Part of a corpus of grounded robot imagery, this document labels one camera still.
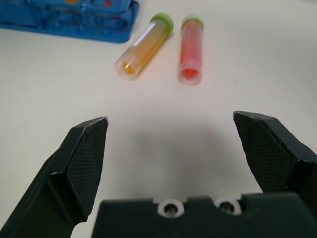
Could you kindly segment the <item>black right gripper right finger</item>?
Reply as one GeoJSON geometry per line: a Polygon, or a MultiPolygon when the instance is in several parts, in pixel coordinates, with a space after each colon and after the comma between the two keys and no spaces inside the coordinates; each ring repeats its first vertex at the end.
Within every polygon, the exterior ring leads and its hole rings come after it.
{"type": "Polygon", "coordinates": [[[294,192],[317,215],[317,154],[277,118],[235,111],[233,120],[261,190],[294,192]]]}

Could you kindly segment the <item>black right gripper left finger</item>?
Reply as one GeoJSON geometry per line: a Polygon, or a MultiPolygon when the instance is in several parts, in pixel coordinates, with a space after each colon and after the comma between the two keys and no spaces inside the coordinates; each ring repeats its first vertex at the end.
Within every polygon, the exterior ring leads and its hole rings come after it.
{"type": "Polygon", "coordinates": [[[70,238],[92,212],[103,169],[108,120],[73,127],[44,162],[0,238],[70,238]]]}

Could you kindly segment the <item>red tube with green cap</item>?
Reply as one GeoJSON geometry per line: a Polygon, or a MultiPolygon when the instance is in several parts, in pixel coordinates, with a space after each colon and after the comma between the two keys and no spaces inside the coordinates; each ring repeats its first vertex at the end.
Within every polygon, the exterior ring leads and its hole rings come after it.
{"type": "Polygon", "coordinates": [[[181,25],[178,79],[186,85],[197,85],[202,80],[204,23],[196,15],[188,15],[181,25]]]}

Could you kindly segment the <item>orange tube with green cap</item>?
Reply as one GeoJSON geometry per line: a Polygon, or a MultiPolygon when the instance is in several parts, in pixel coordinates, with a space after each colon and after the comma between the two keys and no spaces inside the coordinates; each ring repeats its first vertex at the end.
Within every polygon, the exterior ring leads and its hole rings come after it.
{"type": "Polygon", "coordinates": [[[145,30],[115,62],[118,74],[129,79],[137,77],[172,31],[173,21],[168,14],[154,15],[145,30]]]}

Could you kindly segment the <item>blue plastic tube rack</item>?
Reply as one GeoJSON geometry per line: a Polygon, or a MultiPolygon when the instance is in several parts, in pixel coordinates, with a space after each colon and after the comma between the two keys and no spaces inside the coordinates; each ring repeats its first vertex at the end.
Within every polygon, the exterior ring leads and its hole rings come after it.
{"type": "Polygon", "coordinates": [[[0,0],[0,28],[125,43],[136,0],[0,0]]]}

